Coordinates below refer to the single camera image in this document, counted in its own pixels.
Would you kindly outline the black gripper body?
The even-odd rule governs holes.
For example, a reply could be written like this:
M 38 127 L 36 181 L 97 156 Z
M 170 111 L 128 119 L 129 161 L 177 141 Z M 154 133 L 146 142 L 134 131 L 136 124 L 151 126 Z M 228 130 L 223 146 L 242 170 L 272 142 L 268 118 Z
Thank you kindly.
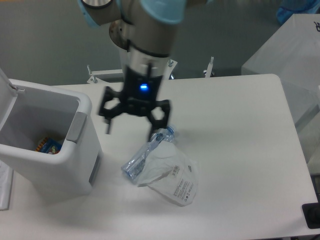
M 153 76 L 153 66 L 147 65 L 146 70 L 138 73 L 127 68 L 124 85 L 120 92 L 121 113 L 138 117 L 151 117 L 157 105 L 157 95 L 162 77 Z

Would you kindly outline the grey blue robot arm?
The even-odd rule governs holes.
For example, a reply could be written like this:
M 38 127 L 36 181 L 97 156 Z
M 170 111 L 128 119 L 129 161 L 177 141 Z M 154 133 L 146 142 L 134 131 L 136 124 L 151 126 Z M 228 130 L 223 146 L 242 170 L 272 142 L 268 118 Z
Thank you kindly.
M 146 117 L 149 135 L 168 126 L 170 101 L 157 100 L 158 91 L 171 56 L 178 31 L 189 8 L 210 3 L 208 0 L 79 0 L 78 6 L 91 27 L 116 21 L 118 36 L 130 53 L 121 91 L 107 86 L 98 115 L 108 125 L 126 113 Z

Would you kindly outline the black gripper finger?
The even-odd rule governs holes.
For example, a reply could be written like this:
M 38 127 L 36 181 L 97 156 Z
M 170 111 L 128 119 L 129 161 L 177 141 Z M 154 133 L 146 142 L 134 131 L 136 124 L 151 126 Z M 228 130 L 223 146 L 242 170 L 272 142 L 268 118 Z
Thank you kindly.
M 161 113 L 154 115 L 154 111 L 158 109 Z M 159 100 L 155 102 L 151 110 L 147 114 L 151 126 L 147 139 L 151 140 L 152 135 L 159 129 L 165 129 L 168 126 L 171 113 L 171 101 L 168 99 Z
M 110 86 L 106 86 L 102 93 L 97 114 L 103 118 L 103 121 L 106 124 L 105 133 L 107 135 L 111 133 L 113 119 L 124 113 L 124 109 L 122 92 L 116 91 Z

